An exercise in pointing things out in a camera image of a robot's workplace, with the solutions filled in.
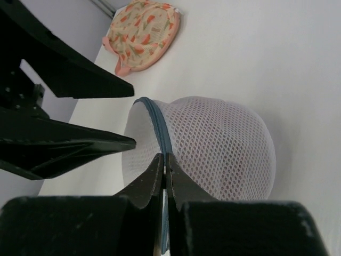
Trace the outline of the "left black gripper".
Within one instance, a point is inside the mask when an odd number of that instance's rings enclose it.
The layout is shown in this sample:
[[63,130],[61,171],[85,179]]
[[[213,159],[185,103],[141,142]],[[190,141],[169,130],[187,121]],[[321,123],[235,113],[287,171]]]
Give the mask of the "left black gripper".
[[2,170],[29,180],[52,179],[100,157],[135,148],[132,138],[49,119],[42,109],[45,89],[20,68],[21,60],[59,98],[135,94],[132,84],[72,49],[20,1],[1,1]]

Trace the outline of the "red bra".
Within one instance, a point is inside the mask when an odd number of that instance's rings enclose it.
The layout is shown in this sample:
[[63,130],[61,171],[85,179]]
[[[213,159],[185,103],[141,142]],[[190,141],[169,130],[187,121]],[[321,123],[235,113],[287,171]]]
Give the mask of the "red bra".
[[181,109],[170,115],[173,154],[182,170],[224,201],[267,199],[272,156],[264,122],[236,106],[216,111]]

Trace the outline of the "pink floral mesh laundry bag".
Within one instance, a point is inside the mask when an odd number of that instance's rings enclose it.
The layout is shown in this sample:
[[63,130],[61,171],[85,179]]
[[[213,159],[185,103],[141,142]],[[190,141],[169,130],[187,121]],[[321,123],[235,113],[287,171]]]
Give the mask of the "pink floral mesh laundry bag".
[[102,39],[104,48],[118,57],[115,74],[127,76],[155,64],[173,42],[180,20],[179,10],[167,3],[128,4],[114,17]]

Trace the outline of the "clear plastic dome insert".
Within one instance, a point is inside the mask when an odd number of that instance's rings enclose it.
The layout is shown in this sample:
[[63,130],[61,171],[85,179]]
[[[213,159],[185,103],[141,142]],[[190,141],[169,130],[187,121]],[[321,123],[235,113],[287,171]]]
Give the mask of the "clear plastic dome insert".
[[233,102],[185,97],[166,103],[137,99],[125,136],[136,141],[121,156],[123,181],[130,184],[158,153],[173,154],[181,170],[219,201],[269,197],[276,172],[275,149],[263,120]]

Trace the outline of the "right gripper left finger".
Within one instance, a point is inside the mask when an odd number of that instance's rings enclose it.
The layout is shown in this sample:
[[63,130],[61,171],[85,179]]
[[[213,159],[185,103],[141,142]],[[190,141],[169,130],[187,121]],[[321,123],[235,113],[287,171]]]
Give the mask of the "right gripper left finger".
[[160,255],[163,156],[113,196],[18,197],[1,209],[1,255]]

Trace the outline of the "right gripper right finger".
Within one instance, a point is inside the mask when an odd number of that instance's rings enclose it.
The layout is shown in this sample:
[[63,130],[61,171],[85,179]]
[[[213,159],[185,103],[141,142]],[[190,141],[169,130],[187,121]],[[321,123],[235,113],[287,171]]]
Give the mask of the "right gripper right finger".
[[166,157],[171,255],[327,255],[308,210],[292,201],[219,201]]

